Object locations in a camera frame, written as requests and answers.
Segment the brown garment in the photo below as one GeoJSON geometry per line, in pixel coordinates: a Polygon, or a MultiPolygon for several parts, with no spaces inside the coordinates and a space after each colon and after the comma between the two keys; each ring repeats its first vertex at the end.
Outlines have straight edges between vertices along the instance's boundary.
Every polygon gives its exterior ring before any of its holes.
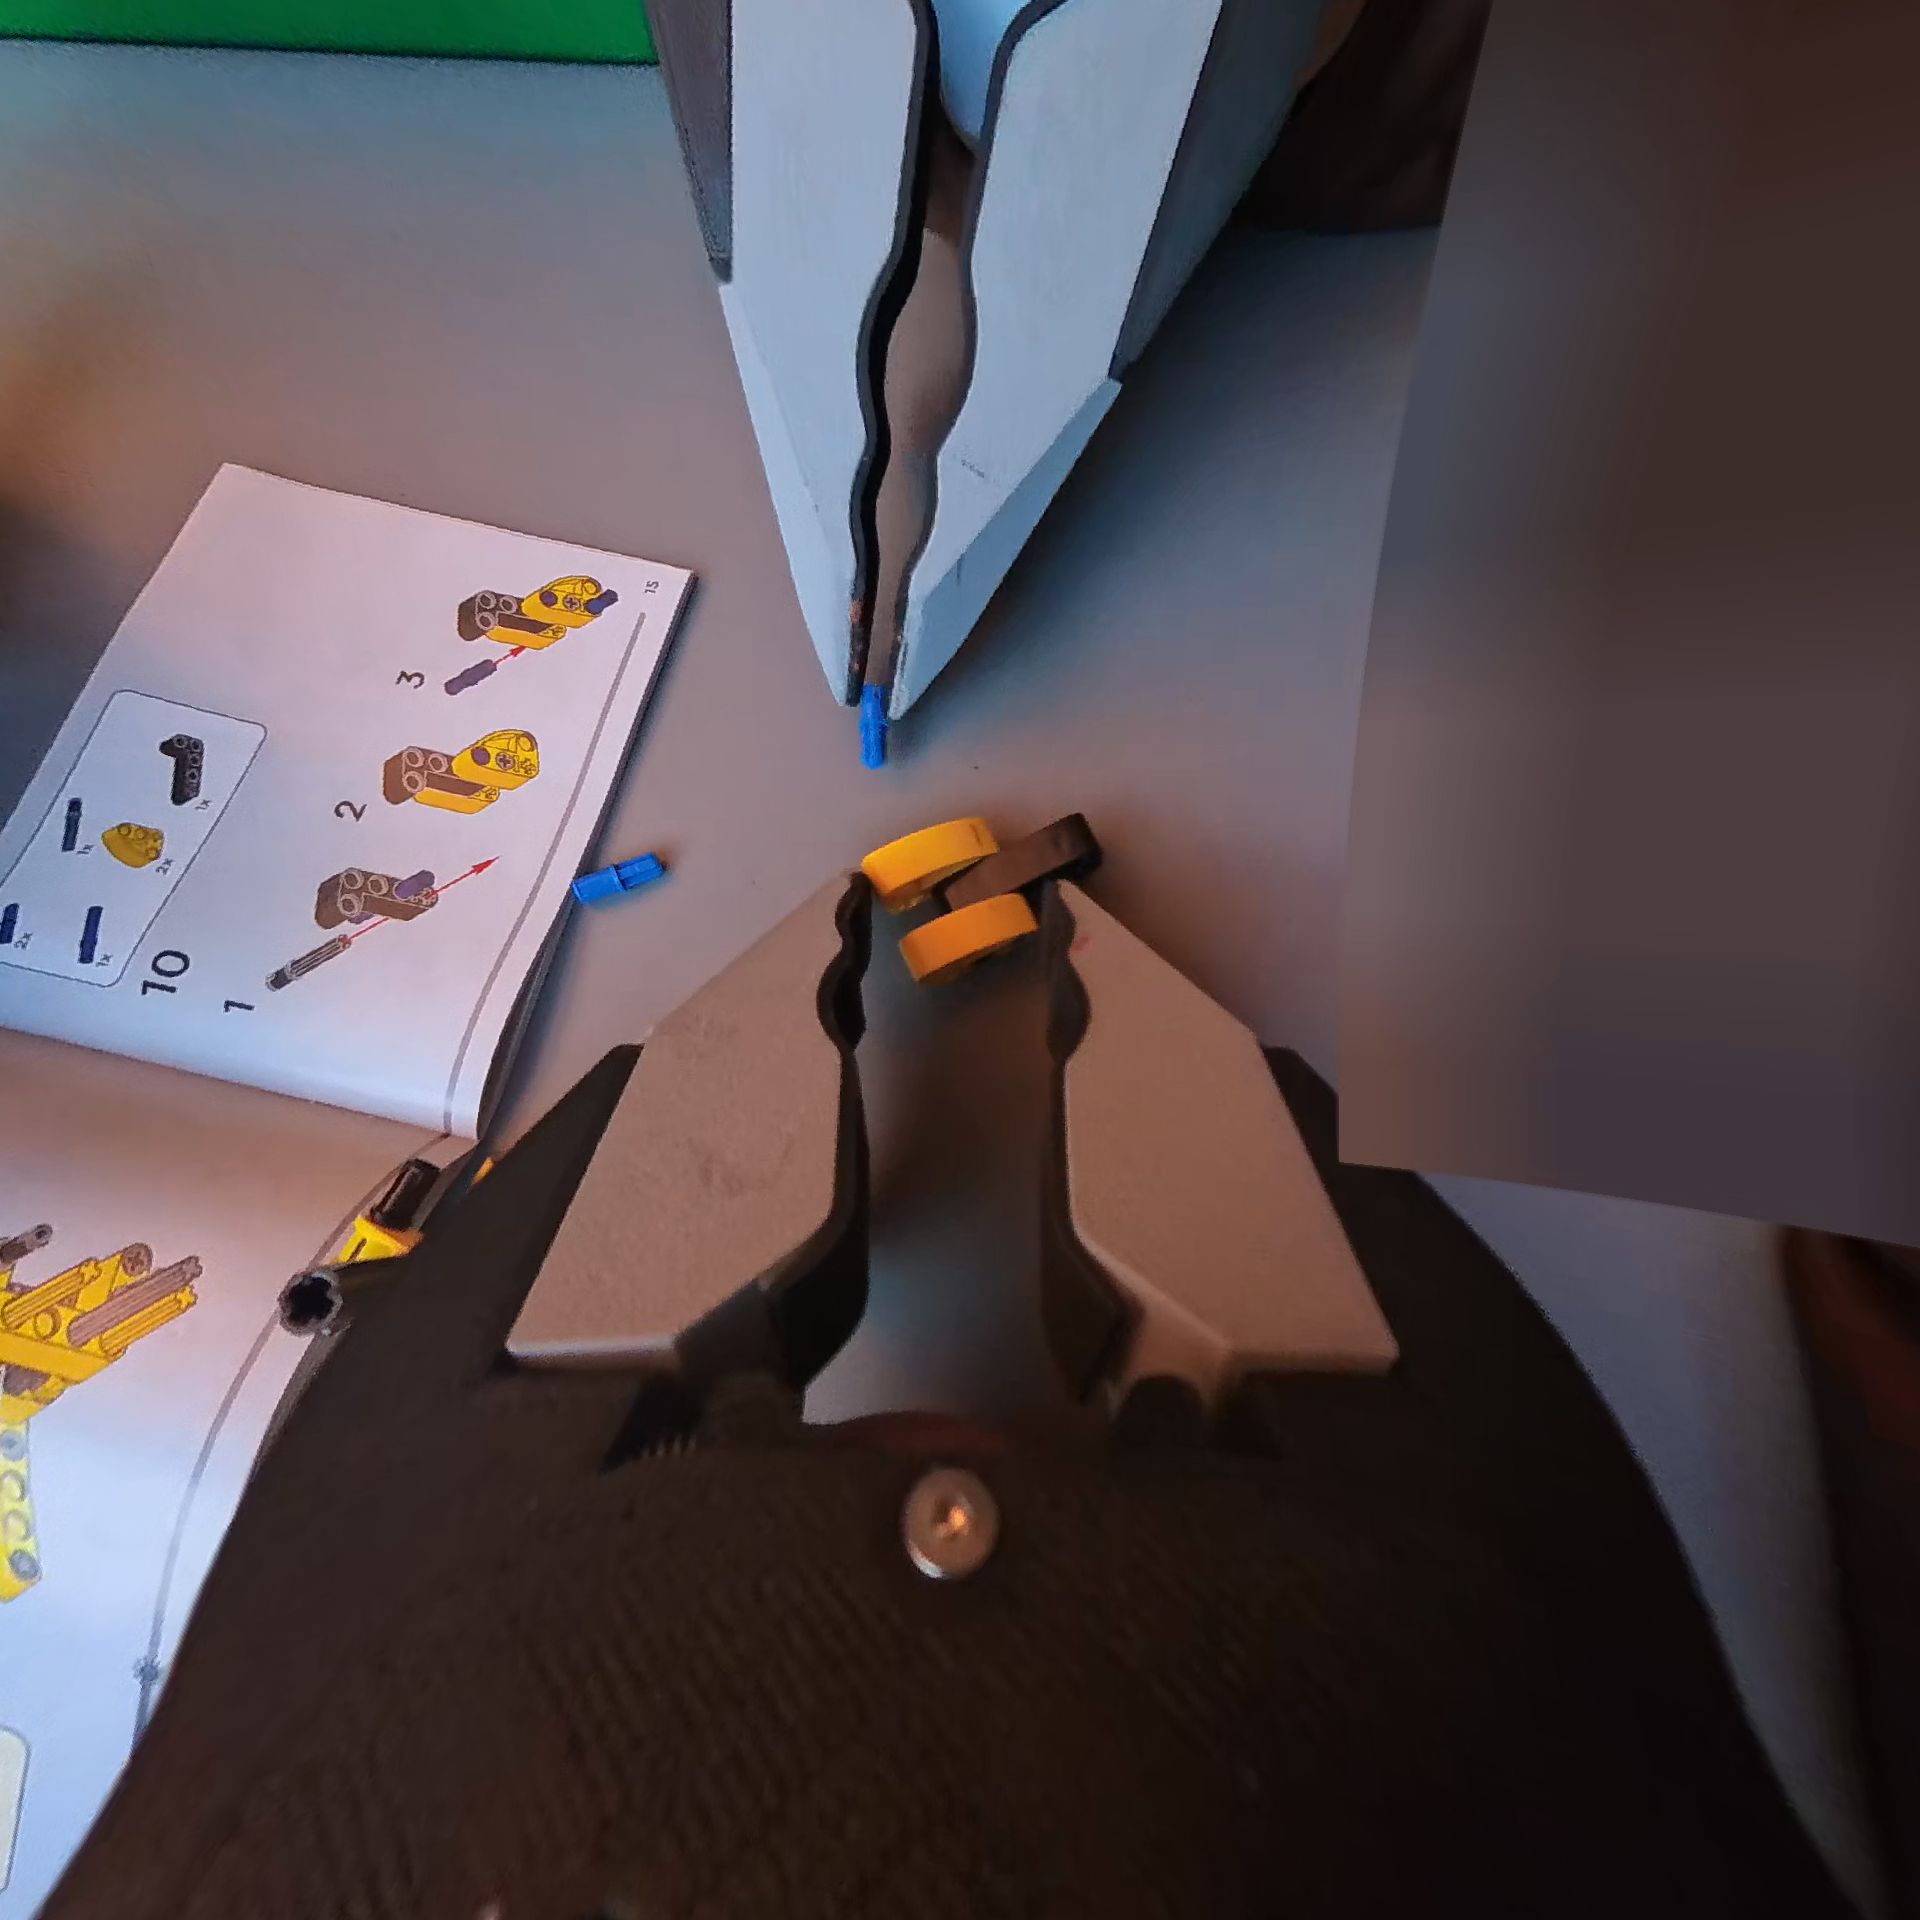
{"type": "Polygon", "coordinates": [[[1783,1231],[1781,1247],[1855,1643],[1885,1674],[1913,1674],[1918,1255],[1800,1227],[1783,1231]]]}

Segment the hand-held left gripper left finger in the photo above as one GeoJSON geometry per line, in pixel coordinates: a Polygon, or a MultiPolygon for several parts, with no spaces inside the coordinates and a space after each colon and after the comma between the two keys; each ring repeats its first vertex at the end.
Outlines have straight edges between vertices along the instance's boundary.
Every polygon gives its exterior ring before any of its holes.
{"type": "Polygon", "coordinates": [[[868,1300],[872,889],[838,874],[640,1045],[508,1354],[804,1389],[868,1300]]]}

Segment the lego instruction booklet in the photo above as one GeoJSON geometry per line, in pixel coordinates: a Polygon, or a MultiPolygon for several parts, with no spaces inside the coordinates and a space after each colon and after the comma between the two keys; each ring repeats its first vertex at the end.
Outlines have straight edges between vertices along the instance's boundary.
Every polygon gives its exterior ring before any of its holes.
{"type": "Polygon", "coordinates": [[[484,1132],[693,583],[220,468],[5,826],[5,1915],[158,1707],[282,1288],[484,1132]]]}

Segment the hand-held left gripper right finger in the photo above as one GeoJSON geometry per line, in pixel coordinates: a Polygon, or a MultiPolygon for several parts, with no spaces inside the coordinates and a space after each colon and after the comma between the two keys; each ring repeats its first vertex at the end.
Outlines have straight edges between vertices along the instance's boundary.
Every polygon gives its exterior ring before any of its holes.
{"type": "Polygon", "coordinates": [[[1399,1357],[1254,1034],[1068,880],[1047,889],[1041,1321],[1070,1393],[1399,1357]]]}

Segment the yellow lego beam with axle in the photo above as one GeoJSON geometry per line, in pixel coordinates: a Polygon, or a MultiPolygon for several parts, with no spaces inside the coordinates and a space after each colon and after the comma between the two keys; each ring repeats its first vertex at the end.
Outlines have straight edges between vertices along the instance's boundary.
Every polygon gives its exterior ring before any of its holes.
{"type": "Polygon", "coordinates": [[[384,1264],[418,1248],[425,1231],[450,1211],[493,1162],[482,1148],[438,1164],[409,1160],[384,1186],[352,1213],[322,1259],[296,1272],[279,1292],[279,1324],[286,1333],[311,1338],[330,1329],[348,1296],[361,1290],[357,1266],[384,1264]]]}

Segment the yellow and black lego assembly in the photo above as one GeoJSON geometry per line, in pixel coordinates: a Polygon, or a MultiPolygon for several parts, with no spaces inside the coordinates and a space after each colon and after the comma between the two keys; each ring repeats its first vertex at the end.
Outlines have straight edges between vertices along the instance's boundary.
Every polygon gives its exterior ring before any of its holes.
{"type": "Polygon", "coordinates": [[[1005,845],[981,818],[936,823],[863,855],[858,869],[890,914],[940,906],[898,944],[911,978],[933,986],[1034,933],[1040,887],[1081,880],[1098,861],[1101,845],[1074,811],[1005,845]]]}

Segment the green board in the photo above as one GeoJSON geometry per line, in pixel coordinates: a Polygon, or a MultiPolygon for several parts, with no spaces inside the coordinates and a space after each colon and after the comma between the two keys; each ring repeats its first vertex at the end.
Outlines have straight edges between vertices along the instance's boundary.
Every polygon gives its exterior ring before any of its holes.
{"type": "Polygon", "coordinates": [[[641,2],[5,2],[2,35],[372,57],[655,63],[641,2]]]}

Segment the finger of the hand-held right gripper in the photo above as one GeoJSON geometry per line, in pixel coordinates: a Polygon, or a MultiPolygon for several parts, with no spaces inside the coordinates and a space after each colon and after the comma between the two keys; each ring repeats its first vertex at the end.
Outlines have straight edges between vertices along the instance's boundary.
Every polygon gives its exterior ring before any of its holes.
{"type": "Polygon", "coordinates": [[[884,354],[920,256],[936,23],[922,2],[650,2],[788,573],[857,705],[879,578],[884,354]]]}
{"type": "Polygon", "coordinates": [[[967,387],[902,573],[888,715],[948,666],[1270,151],[1306,2],[934,5],[972,146],[967,387]]]}

